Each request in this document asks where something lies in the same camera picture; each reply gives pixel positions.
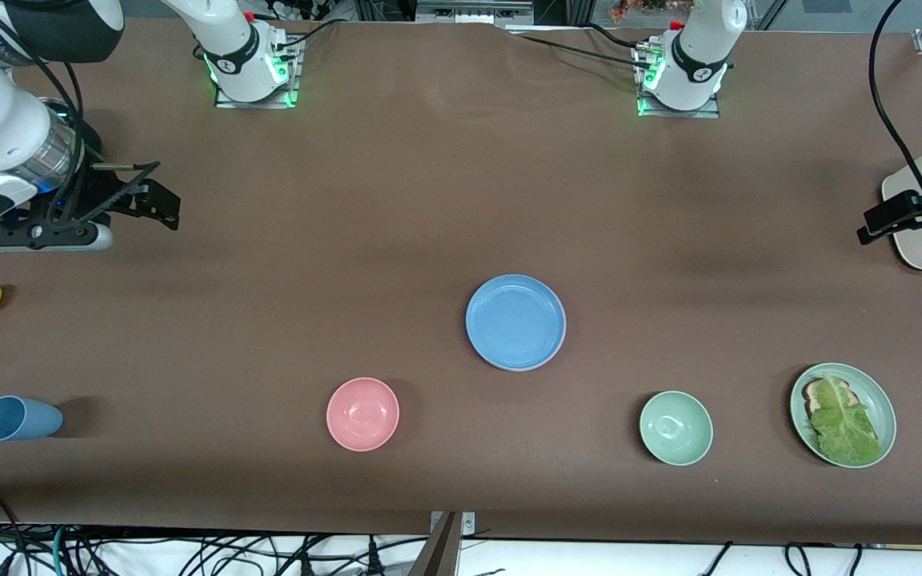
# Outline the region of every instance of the toast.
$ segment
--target toast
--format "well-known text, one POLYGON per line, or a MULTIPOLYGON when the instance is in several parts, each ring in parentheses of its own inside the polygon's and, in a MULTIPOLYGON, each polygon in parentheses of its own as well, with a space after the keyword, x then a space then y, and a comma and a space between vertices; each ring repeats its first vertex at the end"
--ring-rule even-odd
MULTIPOLYGON (((806 398, 806 413, 809 414, 810 418, 813 417, 813 412, 816 412, 816 410, 820 409, 820 401, 817 400, 815 391, 813 389, 815 389, 817 382, 822 381, 823 380, 813 380, 813 382, 809 382, 806 384, 806 387, 802 389, 802 396, 806 398)), ((855 391, 849 389, 848 382, 845 382, 845 380, 840 380, 838 386, 841 387, 842 390, 845 390, 845 396, 848 397, 848 405, 846 407, 861 405, 860 397, 856 396, 855 391)))

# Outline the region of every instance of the lettuce leaf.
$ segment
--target lettuce leaf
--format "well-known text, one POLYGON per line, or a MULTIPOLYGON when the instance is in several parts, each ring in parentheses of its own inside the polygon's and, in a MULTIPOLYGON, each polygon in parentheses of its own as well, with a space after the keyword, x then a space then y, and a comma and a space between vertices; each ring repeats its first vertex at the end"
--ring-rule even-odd
POLYGON ((867 408, 849 405, 848 384, 826 376, 817 380, 812 393, 820 408, 813 411, 809 422, 816 430, 820 453, 848 466, 869 464, 881 456, 881 442, 867 417, 867 408))

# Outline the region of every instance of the mounting plate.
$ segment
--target mounting plate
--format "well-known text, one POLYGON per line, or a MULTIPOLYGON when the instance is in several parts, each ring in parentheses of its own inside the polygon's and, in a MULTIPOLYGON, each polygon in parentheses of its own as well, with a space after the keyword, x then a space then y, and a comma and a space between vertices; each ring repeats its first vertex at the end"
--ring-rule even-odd
MULTIPOLYGON (((288 34, 286 42, 300 40, 303 36, 300 34, 288 34)), ((287 81, 279 88, 275 89, 267 98, 260 99, 256 102, 238 102, 230 96, 224 94, 216 85, 215 106, 216 108, 240 108, 240 109, 260 109, 260 110, 285 110, 297 106, 297 94, 301 89, 301 73, 304 67, 304 46, 307 42, 297 42, 293 46, 288 46, 282 50, 272 52, 274 58, 285 58, 286 62, 275 63, 275 70, 278 74, 286 74, 287 81)))
MULTIPOLYGON (((443 513, 436 511, 432 513, 431 518, 429 518, 429 533, 432 533, 436 529, 436 523, 439 522, 439 517, 442 517, 443 513)), ((475 513, 461 513, 461 535, 462 536, 472 536, 475 533, 475 513)))
POLYGON ((645 89, 645 79, 650 74, 654 74, 656 69, 656 58, 658 54, 656 51, 659 49, 658 45, 655 43, 655 39, 658 37, 652 37, 650 42, 640 43, 641 49, 639 47, 632 48, 632 61, 634 62, 646 62, 650 63, 654 68, 635 69, 635 91, 637 93, 637 106, 639 116, 664 116, 667 118, 720 118, 720 109, 717 106, 717 94, 710 96, 710 99, 707 100, 705 105, 700 106, 700 108, 695 110, 674 110, 664 106, 663 103, 656 99, 656 96, 652 92, 645 89))

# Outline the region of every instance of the blue cup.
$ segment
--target blue cup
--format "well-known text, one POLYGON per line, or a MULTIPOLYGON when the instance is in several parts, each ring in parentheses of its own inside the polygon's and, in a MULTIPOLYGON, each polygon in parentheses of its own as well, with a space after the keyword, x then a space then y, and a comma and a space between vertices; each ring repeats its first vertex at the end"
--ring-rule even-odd
POLYGON ((44 438, 61 426, 62 412, 54 406, 19 396, 0 397, 0 442, 44 438))

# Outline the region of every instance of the green plate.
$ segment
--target green plate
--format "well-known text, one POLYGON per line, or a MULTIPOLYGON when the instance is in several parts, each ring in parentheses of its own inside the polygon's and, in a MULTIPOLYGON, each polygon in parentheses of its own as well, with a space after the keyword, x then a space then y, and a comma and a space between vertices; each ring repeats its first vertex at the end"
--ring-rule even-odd
POLYGON ((892 408, 892 401, 888 400, 888 394, 874 379, 867 375, 866 372, 859 368, 853 368, 846 364, 837 364, 830 362, 827 364, 817 364, 803 372, 792 386, 792 396, 789 401, 789 412, 792 416, 792 423, 795 424, 795 430, 799 433, 799 438, 805 442, 806 446, 813 451, 813 454, 820 456, 827 462, 842 466, 843 468, 866 468, 874 466, 881 462, 888 452, 892 451, 892 446, 896 444, 896 410, 892 408), (878 441, 881 442, 881 456, 869 464, 862 466, 850 466, 834 462, 827 456, 820 453, 820 448, 816 444, 816 430, 813 430, 812 424, 809 423, 809 414, 806 412, 806 398, 802 396, 802 390, 813 382, 820 380, 824 376, 835 376, 848 383, 848 387, 860 402, 867 407, 867 417, 874 426, 874 433, 877 434, 878 441))
POLYGON ((714 440, 707 409, 683 391, 662 391, 639 416, 643 444, 660 462, 688 466, 703 459, 714 440))

